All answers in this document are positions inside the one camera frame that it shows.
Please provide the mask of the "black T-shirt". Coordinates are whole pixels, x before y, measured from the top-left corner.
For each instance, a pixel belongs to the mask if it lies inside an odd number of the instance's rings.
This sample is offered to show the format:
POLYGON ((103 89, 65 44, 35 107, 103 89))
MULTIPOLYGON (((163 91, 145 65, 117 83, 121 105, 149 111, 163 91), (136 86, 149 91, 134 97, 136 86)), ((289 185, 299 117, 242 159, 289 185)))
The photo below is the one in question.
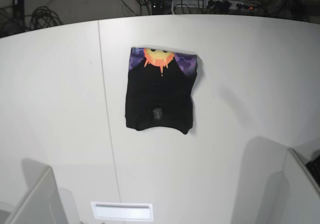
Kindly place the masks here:
POLYGON ((129 59, 126 126, 137 131, 167 127, 187 134, 194 120, 197 55, 132 48, 129 59))

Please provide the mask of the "white power strip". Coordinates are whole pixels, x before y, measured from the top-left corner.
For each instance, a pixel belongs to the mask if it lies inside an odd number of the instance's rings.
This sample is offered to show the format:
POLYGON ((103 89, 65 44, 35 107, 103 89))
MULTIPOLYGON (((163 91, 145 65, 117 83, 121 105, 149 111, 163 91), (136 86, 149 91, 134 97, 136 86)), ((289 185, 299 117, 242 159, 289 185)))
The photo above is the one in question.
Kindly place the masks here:
POLYGON ((242 0, 173 0, 174 8, 191 8, 199 11, 215 10, 218 12, 228 11, 253 11, 260 3, 242 0))

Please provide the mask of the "grey partition panel left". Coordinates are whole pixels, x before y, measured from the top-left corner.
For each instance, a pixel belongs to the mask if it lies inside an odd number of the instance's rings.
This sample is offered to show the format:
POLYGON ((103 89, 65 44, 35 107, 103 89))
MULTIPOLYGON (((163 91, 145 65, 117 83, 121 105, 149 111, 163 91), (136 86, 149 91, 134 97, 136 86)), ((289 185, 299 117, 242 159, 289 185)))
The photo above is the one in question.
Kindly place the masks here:
POLYGON ((28 191, 17 206, 0 204, 1 223, 81 223, 72 193, 57 187, 50 166, 24 159, 22 169, 28 191))

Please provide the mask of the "grey partition panel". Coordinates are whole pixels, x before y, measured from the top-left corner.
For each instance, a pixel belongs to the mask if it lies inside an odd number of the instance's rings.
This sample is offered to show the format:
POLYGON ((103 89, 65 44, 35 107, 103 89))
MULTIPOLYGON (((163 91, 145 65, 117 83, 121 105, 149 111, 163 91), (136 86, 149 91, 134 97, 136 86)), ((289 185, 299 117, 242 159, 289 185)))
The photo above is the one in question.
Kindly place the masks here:
POLYGON ((17 206, 0 204, 1 223, 81 223, 72 193, 57 187, 50 166, 24 159, 22 169, 28 191, 17 206))
POLYGON ((265 223, 319 223, 319 186, 293 149, 266 186, 265 223))

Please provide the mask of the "black keyboard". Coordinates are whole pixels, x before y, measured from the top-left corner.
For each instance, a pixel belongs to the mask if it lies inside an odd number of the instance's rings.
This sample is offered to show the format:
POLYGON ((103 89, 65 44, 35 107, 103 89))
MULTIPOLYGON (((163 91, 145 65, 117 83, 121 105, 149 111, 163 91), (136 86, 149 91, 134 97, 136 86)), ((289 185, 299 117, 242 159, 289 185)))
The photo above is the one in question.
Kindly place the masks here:
POLYGON ((307 169, 318 185, 320 185, 320 156, 306 164, 307 169))

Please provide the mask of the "grey partition panel right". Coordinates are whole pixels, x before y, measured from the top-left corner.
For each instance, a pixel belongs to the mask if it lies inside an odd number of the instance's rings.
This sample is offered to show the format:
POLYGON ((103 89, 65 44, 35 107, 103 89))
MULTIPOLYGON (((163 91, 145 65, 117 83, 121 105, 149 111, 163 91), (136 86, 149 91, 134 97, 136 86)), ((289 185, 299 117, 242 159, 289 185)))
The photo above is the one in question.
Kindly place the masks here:
POLYGON ((266 186, 265 223, 319 223, 319 186, 293 149, 266 186))

